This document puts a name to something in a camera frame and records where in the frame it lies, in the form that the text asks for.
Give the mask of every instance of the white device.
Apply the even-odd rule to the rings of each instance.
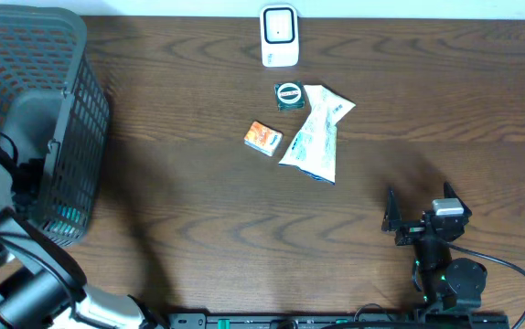
[[[291,5],[268,5],[261,11],[262,64],[287,67],[299,60],[297,11]]]

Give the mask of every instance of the plastic basket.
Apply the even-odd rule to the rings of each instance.
[[[69,10],[0,5],[0,131],[19,163],[45,159],[27,217],[63,247],[88,227],[110,120],[86,34]]]

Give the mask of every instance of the wooden table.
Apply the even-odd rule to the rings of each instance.
[[[85,22],[113,109],[91,230],[69,249],[90,283],[162,312],[410,307],[413,250],[380,232],[386,188],[417,219],[445,180],[474,212],[456,244],[525,268],[525,22],[300,19],[286,69],[261,64],[258,19]],[[335,186],[277,165],[309,113],[277,111],[291,80],[357,104]],[[243,144],[255,120],[284,133],[274,157]],[[514,324],[525,279],[484,264],[483,310]]]

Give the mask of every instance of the green square package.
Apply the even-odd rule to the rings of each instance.
[[[305,106],[305,96],[301,81],[275,84],[274,96],[277,99],[279,111],[301,109]]]

